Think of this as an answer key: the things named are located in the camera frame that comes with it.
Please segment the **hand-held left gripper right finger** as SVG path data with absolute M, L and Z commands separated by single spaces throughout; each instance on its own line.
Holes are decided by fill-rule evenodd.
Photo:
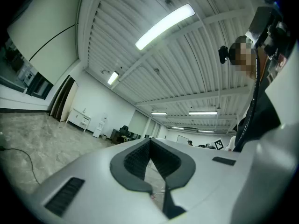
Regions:
M 164 210 L 157 220 L 238 220 L 238 202 L 252 165 L 252 146 L 241 152 L 190 147 L 150 139 L 150 155 L 165 180 Z

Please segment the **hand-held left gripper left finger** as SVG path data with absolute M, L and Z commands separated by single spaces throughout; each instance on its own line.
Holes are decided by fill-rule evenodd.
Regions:
M 84 154 L 46 179 L 31 196 L 31 211 L 47 224 L 163 224 L 150 194 L 127 190 L 110 161 L 140 140 Z

